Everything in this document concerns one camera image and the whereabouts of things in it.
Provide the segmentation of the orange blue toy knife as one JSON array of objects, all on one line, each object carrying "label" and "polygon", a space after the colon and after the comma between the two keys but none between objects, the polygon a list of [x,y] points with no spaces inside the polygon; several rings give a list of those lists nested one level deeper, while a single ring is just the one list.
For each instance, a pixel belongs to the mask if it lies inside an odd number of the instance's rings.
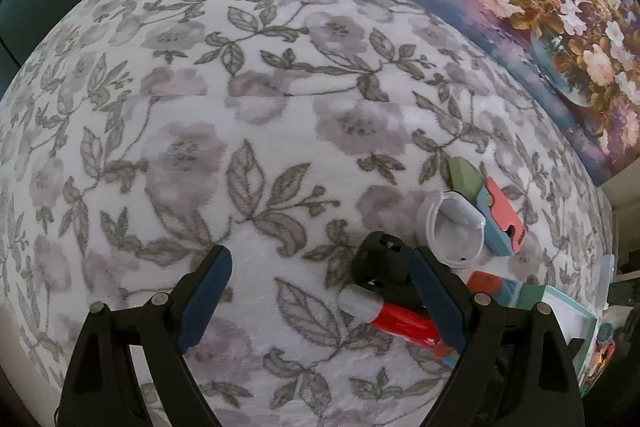
[{"label": "orange blue toy knife", "polygon": [[484,293],[504,307],[514,307],[522,285],[517,281],[499,277],[499,275],[474,271],[466,281],[471,293]]}]

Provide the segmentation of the red white glue bottle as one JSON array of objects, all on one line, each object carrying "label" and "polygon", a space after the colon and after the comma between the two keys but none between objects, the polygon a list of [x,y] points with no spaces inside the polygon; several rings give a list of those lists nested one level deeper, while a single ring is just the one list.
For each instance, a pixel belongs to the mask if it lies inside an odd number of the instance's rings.
[{"label": "red white glue bottle", "polygon": [[435,323],[429,317],[389,303],[357,285],[347,285],[340,291],[337,306],[379,331],[424,348],[435,348],[442,340]]}]

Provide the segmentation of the pink blue green toy knife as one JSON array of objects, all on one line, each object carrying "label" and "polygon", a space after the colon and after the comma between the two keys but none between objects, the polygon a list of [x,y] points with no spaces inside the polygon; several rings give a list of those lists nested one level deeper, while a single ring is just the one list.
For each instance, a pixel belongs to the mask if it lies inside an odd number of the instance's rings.
[{"label": "pink blue green toy knife", "polygon": [[451,187],[485,218],[487,246],[499,257],[519,253],[524,245],[526,228],[498,183],[462,157],[450,157],[447,164]]}]

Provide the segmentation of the white power strip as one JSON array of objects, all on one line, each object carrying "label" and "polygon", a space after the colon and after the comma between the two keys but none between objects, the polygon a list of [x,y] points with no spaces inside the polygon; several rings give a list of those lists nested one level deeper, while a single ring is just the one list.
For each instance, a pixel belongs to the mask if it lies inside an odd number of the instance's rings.
[{"label": "white power strip", "polygon": [[594,307],[602,312],[608,305],[608,288],[616,272],[616,258],[613,254],[603,255],[598,265],[598,283],[594,294]]}]

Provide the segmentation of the black charger block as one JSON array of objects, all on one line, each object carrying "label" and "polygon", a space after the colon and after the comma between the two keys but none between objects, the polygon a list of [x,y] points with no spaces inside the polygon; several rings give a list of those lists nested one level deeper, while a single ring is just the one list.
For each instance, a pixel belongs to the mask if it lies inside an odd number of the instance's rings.
[{"label": "black charger block", "polygon": [[427,317],[428,313],[409,273],[410,248],[382,231],[370,233],[352,259],[352,281],[388,303]]}]

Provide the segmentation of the floral grey white blanket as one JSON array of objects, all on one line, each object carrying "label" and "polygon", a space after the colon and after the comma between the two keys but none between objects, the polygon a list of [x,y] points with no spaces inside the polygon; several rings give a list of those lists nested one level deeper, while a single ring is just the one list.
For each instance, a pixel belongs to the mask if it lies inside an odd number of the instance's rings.
[{"label": "floral grey white blanket", "polygon": [[336,303],[460,156],[527,229],[486,270],[592,307],[611,208],[533,97],[404,0],[84,0],[1,102],[2,359],[51,425],[90,303],[233,275],[186,356],[227,426],[413,426],[448,369]]}]

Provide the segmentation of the colourful stationery pile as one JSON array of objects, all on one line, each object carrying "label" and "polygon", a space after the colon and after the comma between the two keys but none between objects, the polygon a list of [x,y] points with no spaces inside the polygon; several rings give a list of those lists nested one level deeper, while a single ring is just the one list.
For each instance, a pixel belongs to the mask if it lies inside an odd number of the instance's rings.
[{"label": "colourful stationery pile", "polygon": [[615,353],[614,333],[614,326],[610,322],[604,322],[600,325],[596,338],[596,347],[594,347],[591,360],[587,364],[580,384],[580,390],[583,395],[591,389],[608,366],[608,363],[611,362]]}]

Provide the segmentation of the floral painting canvas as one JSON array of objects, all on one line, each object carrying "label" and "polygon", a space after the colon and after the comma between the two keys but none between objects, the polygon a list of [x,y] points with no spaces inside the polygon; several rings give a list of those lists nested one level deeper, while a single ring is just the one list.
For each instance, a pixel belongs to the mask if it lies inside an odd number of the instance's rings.
[{"label": "floral painting canvas", "polygon": [[638,0],[410,0],[533,95],[594,182],[639,156]]}]

